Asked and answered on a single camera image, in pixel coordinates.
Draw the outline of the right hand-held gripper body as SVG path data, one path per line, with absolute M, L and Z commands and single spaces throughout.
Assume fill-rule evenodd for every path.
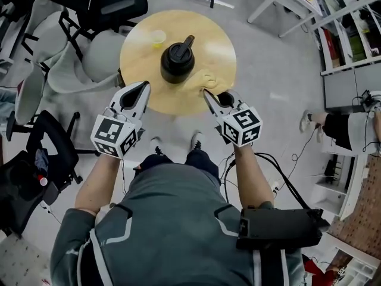
M 254 107 L 234 109 L 217 118 L 216 129 L 226 144 L 243 147 L 260 138 L 263 121 Z

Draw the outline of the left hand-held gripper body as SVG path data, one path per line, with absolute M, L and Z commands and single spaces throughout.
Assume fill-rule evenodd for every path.
M 141 129 L 140 120 L 106 108 L 97 116 L 90 139 L 101 154 L 124 159 L 138 142 Z

